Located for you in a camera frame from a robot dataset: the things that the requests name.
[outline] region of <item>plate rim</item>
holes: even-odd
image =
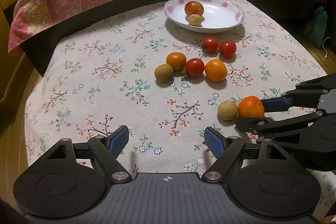
[[[173,22],[177,22],[176,20],[173,20],[168,14],[167,14],[167,12],[166,12],[166,10],[167,10],[167,3],[168,2],[171,2],[171,1],[173,1],[173,0],[168,0],[168,1],[166,1],[166,3],[165,3],[165,5],[163,6],[163,12],[165,13],[165,15],[171,20],[171,21],[173,21]],[[184,25],[184,26],[188,26],[188,27],[193,27],[193,28],[197,28],[197,29],[205,29],[205,30],[222,30],[222,29],[228,29],[228,28],[234,28],[234,27],[236,27],[236,26],[238,26],[239,24],[241,24],[243,21],[244,21],[244,19],[245,19],[245,13],[244,13],[244,11],[243,11],[243,9],[239,6],[239,5],[235,5],[235,4],[233,4],[231,1],[229,1],[229,0],[224,0],[224,1],[226,1],[226,2],[229,2],[229,3],[231,3],[233,6],[236,6],[237,8],[238,8],[238,10],[241,12],[241,13],[243,13],[243,16],[242,16],[242,18],[241,18],[241,20],[237,23],[237,24],[235,24],[235,25],[232,25],[232,26],[228,26],[228,27],[222,27],[222,28],[206,28],[206,27],[198,27],[198,26],[193,26],[193,25],[188,25],[188,24],[185,24],[185,23],[182,23],[182,22],[179,22],[179,24],[182,24],[182,25]]]

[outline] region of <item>small orange fruit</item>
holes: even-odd
[[[265,114],[265,109],[258,97],[248,96],[240,101],[238,112],[242,118],[262,118]]]
[[[223,81],[227,76],[227,69],[225,64],[219,59],[212,59],[205,65],[205,74],[214,81]]]
[[[171,52],[166,58],[166,63],[171,65],[173,70],[182,70],[186,62],[187,58],[181,52]]]

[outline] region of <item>small tan ball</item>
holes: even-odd
[[[165,82],[173,76],[174,70],[171,65],[162,64],[154,71],[154,76],[159,82]]]
[[[233,120],[238,114],[238,107],[233,101],[221,102],[218,106],[218,116],[225,120]]]
[[[200,15],[197,14],[193,14],[188,16],[188,22],[190,25],[192,26],[198,26],[202,24],[202,17]]]

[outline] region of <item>triangular cutout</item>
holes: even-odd
[[[294,134],[289,136],[283,136],[283,137],[276,137],[273,138],[276,142],[283,142],[283,143],[299,143],[300,141],[300,134]]]
[[[275,160],[286,160],[287,158],[273,145],[267,146],[267,154],[268,159]]]
[[[67,146],[61,144],[56,150],[48,157],[48,160],[65,159],[67,157]]]

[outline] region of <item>plate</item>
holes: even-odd
[[[189,1],[198,1],[204,7],[203,22],[192,26],[187,21],[184,6]],[[203,33],[218,33],[230,30],[241,24],[245,18],[243,10],[229,0],[169,0],[164,9],[166,16],[177,25]]]

